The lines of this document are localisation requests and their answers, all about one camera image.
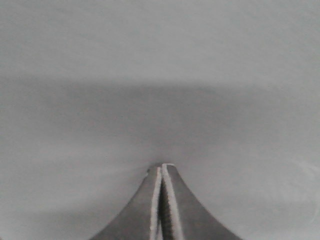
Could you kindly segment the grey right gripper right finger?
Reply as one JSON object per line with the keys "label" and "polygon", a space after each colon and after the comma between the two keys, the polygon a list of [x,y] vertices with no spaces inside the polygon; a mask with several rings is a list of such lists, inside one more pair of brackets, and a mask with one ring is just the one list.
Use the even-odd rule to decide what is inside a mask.
{"label": "grey right gripper right finger", "polygon": [[161,167],[161,227],[164,240],[239,240],[188,188],[177,168]]}

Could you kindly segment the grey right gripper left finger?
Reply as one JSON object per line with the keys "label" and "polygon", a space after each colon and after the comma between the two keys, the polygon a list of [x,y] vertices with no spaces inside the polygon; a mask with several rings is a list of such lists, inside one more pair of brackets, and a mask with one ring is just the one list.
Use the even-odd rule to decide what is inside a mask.
{"label": "grey right gripper left finger", "polygon": [[156,240],[159,232],[161,164],[149,167],[136,193],[93,240]]}

